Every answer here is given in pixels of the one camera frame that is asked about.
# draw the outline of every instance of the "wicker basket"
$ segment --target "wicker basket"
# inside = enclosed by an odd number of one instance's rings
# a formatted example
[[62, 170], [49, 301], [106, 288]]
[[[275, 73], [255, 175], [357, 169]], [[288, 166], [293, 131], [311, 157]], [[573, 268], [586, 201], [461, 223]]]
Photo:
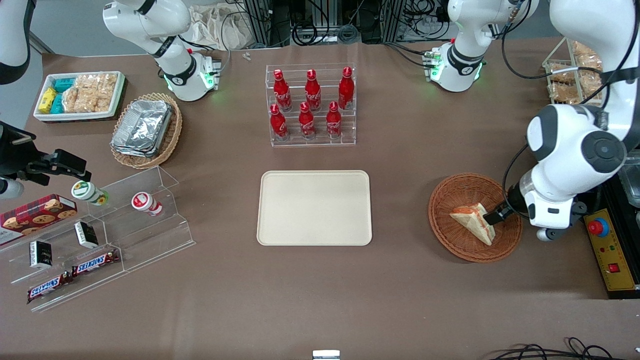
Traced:
[[[171, 104], [171, 107], [173, 108], [171, 118], [169, 119], [170, 123], [166, 129], [166, 133], [164, 134], [164, 139], [162, 142], [162, 146], [160, 146], [160, 151], [158, 152], [158, 155], [154, 156], [153, 158], [143, 158], [141, 156], [120, 154], [119, 152], [115, 151], [114, 148], [111, 148], [111, 152], [113, 153], [113, 156], [116, 158], [116, 160], [118, 160], [118, 162], [123, 165], [127, 165], [129, 167], [137, 169], [152, 168], [156, 165], [164, 163], [169, 158], [169, 156], [171, 156], [171, 153], [175, 149], [175, 146], [178, 144], [178, 138], [180, 137], [180, 131], [182, 130], [182, 114], [180, 114], [180, 109], [178, 109], [178, 104], [175, 103], [175, 100], [165, 94], [153, 93], [142, 95], [136, 100], [162, 100], [167, 102], [168, 104]], [[118, 131], [118, 127], [122, 123], [122, 118], [124, 118], [124, 114], [127, 113], [127, 110], [129, 109], [131, 104], [133, 104], [133, 101], [130, 102], [129, 105], [127, 105], [127, 107], [120, 114], [115, 129], [113, 130], [113, 134]]]
[[444, 179], [431, 194], [428, 213], [431, 228], [442, 245], [459, 258], [493, 263], [512, 253], [522, 234], [522, 219], [512, 215], [495, 224], [491, 246], [481, 242], [449, 214], [454, 208], [481, 203], [487, 211], [503, 201], [502, 188], [489, 177], [463, 173]]

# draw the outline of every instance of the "coca-cola bottle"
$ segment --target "coca-cola bottle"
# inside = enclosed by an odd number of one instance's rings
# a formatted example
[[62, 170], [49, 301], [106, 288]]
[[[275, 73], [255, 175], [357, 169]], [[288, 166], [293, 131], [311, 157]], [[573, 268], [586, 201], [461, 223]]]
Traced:
[[353, 92], [355, 91], [355, 85], [353, 84], [353, 69], [345, 67], [342, 70], [342, 79], [338, 85], [338, 106], [343, 110], [353, 109]]
[[338, 139], [342, 134], [342, 115], [338, 112], [338, 103], [329, 103], [329, 112], [326, 114], [326, 132], [330, 139]]
[[314, 114], [309, 111], [309, 104], [303, 101], [300, 104], [300, 130], [302, 130], [302, 137], [306, 140], [313, 140], [316, 137], [316, 128], [314, 127]]
[[287, 84], [284, 75], [282, 75], [282, 70], [274, 70], [273, 78], [276, 80], [275, 84], [273, 84], [276, 102], [282, 111], [291, 110], [291, 91], [289, 91], [289, 84]]
[[275, 134], [275, 140], [284, 142], [289, 139], [289, 131], [287, 130], [287, 124], [285, 124], [284, 115], [280, 113], [280, 108], [277, 104], [271, 105], [269, 109], [271, 112], [271, 128]]
[[320, 84], [316, 79], [316, 71], [314, 69], [307, 70], [305, 93], [307, 94], [307, 102], [311, 111], [320, 110]]

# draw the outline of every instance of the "red switch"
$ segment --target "red switch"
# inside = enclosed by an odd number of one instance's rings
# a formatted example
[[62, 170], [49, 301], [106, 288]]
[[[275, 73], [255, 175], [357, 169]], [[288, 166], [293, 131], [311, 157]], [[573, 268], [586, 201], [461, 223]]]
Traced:
[[609, 234], [609, 224], [603, 218], [595, 218], [587, 224], [587, 230], [589, 233], [603, 238]]
[[618, 263], [609, 264], [609, 272], [620, 272], [620, 266], [618, 266]]

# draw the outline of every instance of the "bottle cap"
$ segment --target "bottle cap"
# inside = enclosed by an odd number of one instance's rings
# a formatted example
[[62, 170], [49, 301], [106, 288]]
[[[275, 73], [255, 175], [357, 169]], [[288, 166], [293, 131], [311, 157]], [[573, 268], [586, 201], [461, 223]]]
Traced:
[[78, 200], [90, 199], [95, 193], [95, 185], [86, 181], [78, 181], [71, 188], [71, 195]]
[[145, 211], [153, 205], [153, 202], [154, 200], [151, 197], [151, 194], [139, 192], [136, 195], [133, 195], [133, 198], [131, 199], [131, 206], [136, 210]]

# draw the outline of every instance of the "acrylic bottle rack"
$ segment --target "acrylic bottle rack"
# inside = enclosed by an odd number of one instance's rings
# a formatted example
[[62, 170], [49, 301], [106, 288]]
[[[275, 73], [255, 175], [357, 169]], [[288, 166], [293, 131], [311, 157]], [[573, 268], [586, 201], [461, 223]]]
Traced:
[[[326, 114], [329, 112], [329, 103], [338, 101], [338, 85], [342, 79], [342, 69], [344, 67], [353, 69], [353, 83], [355, 86], [353, 92], [353, 107], [349, 110], [340, 109], [342, 115], [342, 136], [338, 139], [330, 139], [326, 131]], [[345, 146], [356, 144], [356, 95], [357, 81], [356, 68], [354, 63], [327, 63], [327, 64], [297, 64], [297, 65], [267, 65], [265, 84], [266, 84], [266, 116], [267, 120], [271, 118], [269, 107], [276, 104], [276, 97], [273, 93], [273, 71], [282, 70], [284, 79], [289, 84], [291, 91], [292, 108], [290, 111], [282, 112], [286, 119], [287, 129], [289, 130], [289, 139], [279, 142], [275, 140], [275, 134], [269, 124], [269, 136], [271, 146], [273, 147], [300, 147], [300, 146]], [[307, 70], [314, 69], [316, 71], [317, 80], [321, 87], [322, 105], [320, 110], [313, 111], [314, 126], [316, 127], [316, 137], [313, 140], [306, 140], [302, 137], [298, 116], [300, 115], [300, 103], [306, 100], [305, 85], [307, 84]]]
[[[79, 214], [57, 226], [43, 229], [0, 249], [0, 257], [7, 265], [10, 281], [27, 291], [64, 271], [116, 249], [120, 261], [107, 264], [73, 279], [69, 284], [39, 297], [28, 305], [32, 311], [45, 311], [109, 281], [125, 276], [145, 265], [195, 244], [187, 220], [178, 213], [171, 188], [178, 185], [160, 167], [144, 170], [102, 189], [109, 193], [108, 203], [94, 206], [77, 200]], [[131, 198], [138, 192], [148, 192], [163, 205], [155, 217], [135, 210]], [[87, 249], [80, 246], [74, 224], [83, 221], [92, 225], [99, 246]], [[50, 243], [53, 266], [45, 270], [29, 267], [29, 243], [38, 240]]]

